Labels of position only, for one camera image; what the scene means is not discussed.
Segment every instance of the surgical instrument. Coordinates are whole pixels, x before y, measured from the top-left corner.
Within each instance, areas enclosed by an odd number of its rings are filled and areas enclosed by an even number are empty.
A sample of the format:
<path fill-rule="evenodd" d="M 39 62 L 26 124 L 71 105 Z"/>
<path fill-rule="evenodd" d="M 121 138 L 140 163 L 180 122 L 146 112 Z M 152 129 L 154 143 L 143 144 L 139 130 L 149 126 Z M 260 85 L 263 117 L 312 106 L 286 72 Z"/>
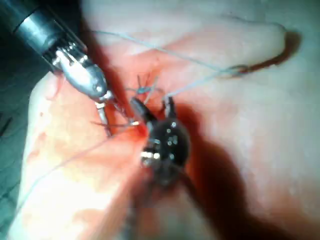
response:
<path fill-rule="evenodd" d="M 0 19 L 49 64 L 51 72 L 63 73 L 73 87 L 95 102 L 103 124 L 108 125 L 105 107 L 109 103 L 128 119 L 103 71 L 87 55 L 87 46 L 49 7 L 33 0 L 0 0 Z"/>
<path fill-rule="evenodd" d="M 172 97 L 162 101 L 165 119 L 157 119 L 136 97 L 131 99 L 130 104 L 149 132 L 140 159 L 142 168 L 150 170 L 152 174 L 151 178 L 145 182 L 145 190 L 140 193 L 132 193 L 124 225 L 117 235 L 119 237 L 117 239 L 122 240 L 136 239 L 139 209 L 150 204 L 153 189 L 160 188 L 166 191 L 182 177 L 191 144 L 187 129 L 177 119 Z"/>

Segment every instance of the dark background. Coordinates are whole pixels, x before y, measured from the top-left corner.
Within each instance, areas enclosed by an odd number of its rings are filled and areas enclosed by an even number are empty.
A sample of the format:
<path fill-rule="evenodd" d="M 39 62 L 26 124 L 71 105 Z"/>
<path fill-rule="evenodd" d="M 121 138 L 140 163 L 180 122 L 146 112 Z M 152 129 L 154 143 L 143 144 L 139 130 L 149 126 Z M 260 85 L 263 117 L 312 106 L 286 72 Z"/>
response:
<path fill-rule="evenodd" d="M 81 14 L 77 1 L 47 0 L 46 3 L 74 32 L 78 32 Z M 16 207 L 29 97 L 48 71 L 47 64 L 0 22 L 0 240 L 5 239 Z"/>

